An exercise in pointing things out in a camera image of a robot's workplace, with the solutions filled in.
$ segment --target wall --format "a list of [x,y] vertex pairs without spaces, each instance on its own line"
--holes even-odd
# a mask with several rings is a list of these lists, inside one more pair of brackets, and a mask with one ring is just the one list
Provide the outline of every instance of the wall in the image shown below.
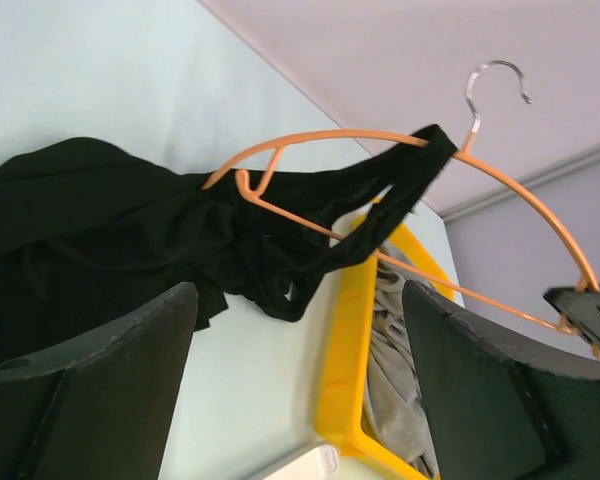
[[[0,164],[93,136],[179,172],[205,172],[255,143],[333,128],[195,1],[0,2]],[[285,151],[280,168],[337,169],[367,156],[354,140],[312,142]],[[409,225],[454,277],[442,220],[419,204]],[[337,274],[325,278],[297,324],[230,297],[231,309],[196,334],[162,480],[245,478],[315,438],[314,393],[337,282]],[[338,478],[371,478],[360,471],[343,459]]]
[[[600,279],[600,163],[534,191],[580,243]],[[573,285],[579,271],[550,227],[512,198],[447,225],[460,284],[528,313],[557,320],[542,294]],[[465,297],[467,308],[529,337],[583,356],[579,338],[557,335]]]

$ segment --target black clothing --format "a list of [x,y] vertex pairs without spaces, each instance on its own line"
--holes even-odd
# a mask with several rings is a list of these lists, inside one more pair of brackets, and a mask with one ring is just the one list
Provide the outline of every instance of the black clothing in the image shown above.
[[[118,318],[180,282],[199,293],[198,329],[223,292],[300,319],[323,275],[364,261],[455,153],[438,126],[342,170],[276,173],[263,198],[316,223],[394,185],[346,240],[245,201],[233,172],[177,175],[108,143],[74,138],[0,167],[0,362]],[[261,173],[252,172],[253,186]]]

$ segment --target black clip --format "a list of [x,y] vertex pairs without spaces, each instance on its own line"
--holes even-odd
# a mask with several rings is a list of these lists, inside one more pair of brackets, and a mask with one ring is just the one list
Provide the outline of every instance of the black clip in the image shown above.
[[544,299],[582,330],[583,337],[600,347],[600,292],[576,292],[573,287],[551,288]]

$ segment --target white object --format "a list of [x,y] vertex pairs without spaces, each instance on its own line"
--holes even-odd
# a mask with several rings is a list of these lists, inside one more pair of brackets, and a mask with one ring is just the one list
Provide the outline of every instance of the white object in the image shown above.
[[308,445],[247,480],[326,480],[338,471],[338,451],[327,443]]

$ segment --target yellow plastic bin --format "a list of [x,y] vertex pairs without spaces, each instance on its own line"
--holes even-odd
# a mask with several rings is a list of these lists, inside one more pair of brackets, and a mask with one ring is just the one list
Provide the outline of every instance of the yellow plastic bin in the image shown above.
[[[355,229],[362,221],[359,217]],[[418,239],[401,225],[389,238],[418,268],[444,280],[448,277]],[[371,342],[373,302],[378,260],[372,256],[346,268],[335,311],[324,368],[316,430],[340,449],[342,456],[356,457],[385,478],[427,480],[424,475],[391,453],[362,430],[362,403]],[[453,291],[434,284],[453,299]]]

